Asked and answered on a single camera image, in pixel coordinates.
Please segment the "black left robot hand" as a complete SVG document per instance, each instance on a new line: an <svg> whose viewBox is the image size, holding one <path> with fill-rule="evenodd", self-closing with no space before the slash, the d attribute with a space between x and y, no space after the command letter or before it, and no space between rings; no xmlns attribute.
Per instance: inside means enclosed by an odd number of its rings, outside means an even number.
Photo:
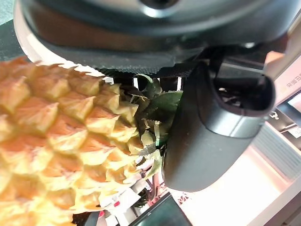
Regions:
<svg viewBox="0 0 301 226"><path fill-rule="evenodd" d="M65 60L117 73L186 73L163 155L166 185L186 192L217 181L275 106L264 71L284 52L298 0L18 0L14 19Z"/></svg>

